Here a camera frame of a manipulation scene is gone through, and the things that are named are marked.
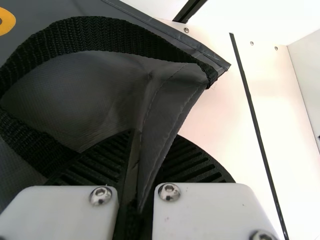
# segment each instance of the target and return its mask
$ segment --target metal bolt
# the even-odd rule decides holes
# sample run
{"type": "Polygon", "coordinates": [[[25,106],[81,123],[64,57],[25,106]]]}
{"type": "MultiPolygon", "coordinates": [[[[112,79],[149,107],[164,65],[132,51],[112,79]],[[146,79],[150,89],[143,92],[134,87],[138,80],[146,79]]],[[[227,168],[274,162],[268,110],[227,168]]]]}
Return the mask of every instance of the metal bolt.
{"type": "Polygon", "coordinates": [[[180,198],[180,188],[173,183],[165,183],[158,190],[159,197],[166,202],[174,202],[180,198]]]}
{"type": "Polygon", "coordinates": [[[112,198],[112,191],[106,186],[95,188],[89,196],[89,201],[94,206],[106,204],[112,198]]]}
{"type": "Polygon", "coordinates": [[[255,231],[250,240],[277,240],[270,232],[264,230],[255,231]]]}

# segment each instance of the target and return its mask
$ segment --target white wall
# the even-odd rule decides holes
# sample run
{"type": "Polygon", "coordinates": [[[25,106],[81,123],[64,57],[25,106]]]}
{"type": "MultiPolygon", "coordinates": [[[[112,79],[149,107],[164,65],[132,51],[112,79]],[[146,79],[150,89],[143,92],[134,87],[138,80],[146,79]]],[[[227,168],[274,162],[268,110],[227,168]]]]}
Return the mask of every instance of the white wall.
{"type": "Polygon", "coordinates": [[[320,150],[320,30],[290,44],[288,49],[320,150]]]}
{"type": "Polygon", "coordinates": [[[320,28],[319,0],[208,0],[188,24],[288,45],[320,28]]]}
{"type": "Polygon", "coordinates": [[[173,20],[188,0],[121,0],[153,18],[173,20]]]}
{"type": "MultiPolygon", "coordinates": [[[[164,21],[183,32],[185,24],[164,21]]],[[[229,33],[188,25],[232,66],[192,108],[179,134],[253,189],[283,240],[229,33]]],[[[235,35],[290,240],[320,235],[320,155],[286,46],[235,35]]]]}

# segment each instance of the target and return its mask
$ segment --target black edge trim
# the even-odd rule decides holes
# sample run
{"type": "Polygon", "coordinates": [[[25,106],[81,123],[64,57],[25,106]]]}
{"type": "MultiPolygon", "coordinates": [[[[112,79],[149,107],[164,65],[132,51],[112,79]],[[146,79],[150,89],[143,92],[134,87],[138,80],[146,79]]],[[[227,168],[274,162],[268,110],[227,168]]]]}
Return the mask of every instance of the black edge trim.
{"type": "Polygon", "coordinates": [[[239,55],[239,51],[238,51],[235,35],[233,33],[230,33],[230,38],[231,38],[231,42],[232,42],[235,58],[236,58],[236,61],[238,63],[238,66],[239,66],[239,70],[240,70],[240,74],[241,74],[241,78],[242,78],[242,82],[243,82],[243,87],[244,87],[246,99],[248,101],[248,105],[249,105],[249,108],[250,108],[250,113],[251,113],[251,117],[252,117],[252,121],[253,121],[253,126],[254,126],[254,130],[255,130],[256,138],[257,138],[258,143],[259,143],[260,152],[261,152],[263,163],[264,163],[264,168],[265,168],[266,175],[268,177],[268,181],[269,181],[269,184],[270,184],[270,188],[271,188],[271,192],[272,192],[275,208],[276,208],[276,211],[278,213],[278,217],[279,217],[279,221],[280,221],[280,224],[281,224],[281,227],[282,227],[282,232],[283,232],[283,235],[284,235],[284,239],[285,240],[289,240],[289,236],[288,236],[285,220],[284,220],[284,217],[283,217],[282,212],[281,212],[280,203],[279,203],[279,200],[278,200],[276,188],[275,188],[274,181],[272,179],[272,175],[271,175],[271,172],[270,172],[270,167],[269,167],[269,163],[268,163],[268,160],[267,160],[267,154],[266,154],[266,151],[265,151],[264,143],[262,141],[262,137],[261,137],[261,133],[260,133],[260,129],[259,129],[259,124],[258,124],[258,120],[257,120],[255,108],[254,108],[254,104],[252,102],[251,94],[250,94],[250,91],[249,91],[247,78],[246,78],[245,71],[244,71],[244,68],[242,66],[242,63],[241,63],[241,59],[240,59],[240,55],[239,55]]]}
{"type": "Polygon", "coordinates": [[[189,0],[172,21],[186,24],[206,1],[207,0],[189,0]]]}

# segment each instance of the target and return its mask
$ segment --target gray tarp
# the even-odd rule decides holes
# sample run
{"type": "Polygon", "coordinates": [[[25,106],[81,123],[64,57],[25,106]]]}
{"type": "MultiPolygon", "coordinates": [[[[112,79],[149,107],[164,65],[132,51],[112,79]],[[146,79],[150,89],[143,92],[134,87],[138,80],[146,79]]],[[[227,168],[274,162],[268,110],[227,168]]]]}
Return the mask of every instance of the gray tarp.
{"type": "MultiPolygon", "coordinates": [[[[230,66],[199,42],[118,1],[4,0],[16,26],[0,36],[0,66],[27,39],[52,22],[73,16],[124,19],[165,38],[221,75],[230,66]]],[[[153,180],[190,109],[208,84],[195,63],[126,53],[84,51],[51,59],[15,83],[1,106],[28,126],[79,153],[123,130],[136,129],[133,164],[142,208],[153,180]]],[[[23,188],[46,178],[0,141],[0,211],[23,188]]],[[[132,194],[135,183],[130,186],[132,194]]]]}

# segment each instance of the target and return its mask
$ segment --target black webbing strap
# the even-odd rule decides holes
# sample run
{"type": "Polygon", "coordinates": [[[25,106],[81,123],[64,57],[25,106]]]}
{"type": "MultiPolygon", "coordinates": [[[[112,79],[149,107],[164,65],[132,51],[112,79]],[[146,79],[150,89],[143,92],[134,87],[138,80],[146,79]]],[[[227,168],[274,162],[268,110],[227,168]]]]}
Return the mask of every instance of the black webbing strap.
{"type": "Polygon", "coordinates": [[[28,127],[0,108],[0,134],[3,140],[43,176],[78,155],[53,137],[28,127]]]}
{"type": "MultiPolygon", "coordinates": [[[[52,23],[23,42],[0,68],[0,98],[21,77],[57,56],[83,51],[134,54],[176,63],[195,63],[208,78],[209,88],[217,71],[160,36],[121,19],[77,16],[52,23]]],[[[0,110],[0,133],[9,146],[45,176],[75,152],[51,136],[38,132],[0,110]]]]}

